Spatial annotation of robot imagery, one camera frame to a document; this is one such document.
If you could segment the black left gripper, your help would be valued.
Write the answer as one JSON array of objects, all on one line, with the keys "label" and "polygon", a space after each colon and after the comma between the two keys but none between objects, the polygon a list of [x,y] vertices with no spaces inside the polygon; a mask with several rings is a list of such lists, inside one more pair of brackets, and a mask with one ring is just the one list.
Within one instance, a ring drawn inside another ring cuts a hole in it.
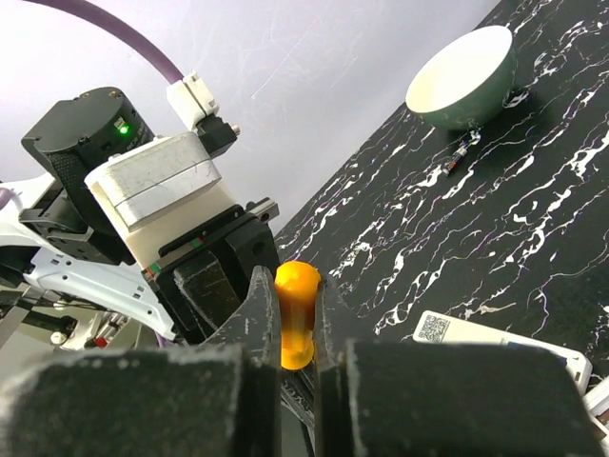
[{"label": "black left gripper", "polygon": [[242,304],[252,271],[275,273],[279,255],[268,222],[271,199],[233,205],[159,249],[142,276],[173,321],[174,340],[202,343]]}]

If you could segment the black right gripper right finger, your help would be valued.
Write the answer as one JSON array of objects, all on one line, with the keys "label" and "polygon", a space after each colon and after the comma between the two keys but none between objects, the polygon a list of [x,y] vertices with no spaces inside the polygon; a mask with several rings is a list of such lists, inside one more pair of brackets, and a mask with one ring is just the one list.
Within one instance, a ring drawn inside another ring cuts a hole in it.
[{"label": "black right gripper right finger", "polygon": [[327,276],[313,341],[320,456],[599,454],[576,386],[547,350],[375,339]]}]

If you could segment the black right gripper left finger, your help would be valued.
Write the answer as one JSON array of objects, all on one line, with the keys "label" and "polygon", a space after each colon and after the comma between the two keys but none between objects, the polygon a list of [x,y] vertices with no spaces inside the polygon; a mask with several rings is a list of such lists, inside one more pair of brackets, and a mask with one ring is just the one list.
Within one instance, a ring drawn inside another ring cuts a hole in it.
[{"label": "black right gripper left finger", "polygon": [[271,272],[197,347],[36,361],[1,387],[5,456],[277,456],[280,317]]}]

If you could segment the white remote blue battery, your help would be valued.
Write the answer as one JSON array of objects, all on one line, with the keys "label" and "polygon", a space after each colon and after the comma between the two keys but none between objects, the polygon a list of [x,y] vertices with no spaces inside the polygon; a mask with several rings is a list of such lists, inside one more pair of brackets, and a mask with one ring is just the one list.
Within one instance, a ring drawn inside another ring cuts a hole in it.
[{"label": "white remote blue battery", "polygon": [[592,375],[592,364],[581,352],[487,327],[467,320],[425,311],[413,334],[418,343],[501,345],[506,347],[542,348],[556,355],[584,395]]}]

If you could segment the black battery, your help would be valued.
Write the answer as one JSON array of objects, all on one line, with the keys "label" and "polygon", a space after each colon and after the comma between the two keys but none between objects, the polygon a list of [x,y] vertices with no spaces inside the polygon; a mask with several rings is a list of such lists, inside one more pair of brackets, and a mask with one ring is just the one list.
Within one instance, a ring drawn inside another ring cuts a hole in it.
[{"label": "black battery", "polygon": [[476,146],[480,140],[481,134],[478,130],[471,130],[465,135],[464,138],[460,139],[457,148],[443,165],[442,174],[444,176],[449,176],[454,171],[456,166],[462,161],[468,151]]}]

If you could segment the white remote black batteries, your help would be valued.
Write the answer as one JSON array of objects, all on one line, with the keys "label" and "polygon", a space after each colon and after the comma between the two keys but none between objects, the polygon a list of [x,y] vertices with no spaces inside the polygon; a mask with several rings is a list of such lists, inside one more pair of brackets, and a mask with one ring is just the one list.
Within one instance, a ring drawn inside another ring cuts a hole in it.
[{"label": "white remote black batteries", "polygon": [[583,397],[588,412],[605,428],[608,428],[608,396],[609,378],[606,377]]}]

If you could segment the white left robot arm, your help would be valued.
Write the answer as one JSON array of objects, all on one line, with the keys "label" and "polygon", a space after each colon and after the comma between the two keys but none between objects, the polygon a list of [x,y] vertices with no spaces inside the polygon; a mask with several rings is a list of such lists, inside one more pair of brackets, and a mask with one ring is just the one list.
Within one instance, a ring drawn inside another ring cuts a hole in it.
[{"label": "white left robot arm", "polygon": [[115,87],[57,102],[22,138],[43,175],[1,187],[1,283],[204,342],[280,264],[274,201],[246,205],[215,166],[239,130],[205,84],[167,91],[186,125],[157,136]]}]

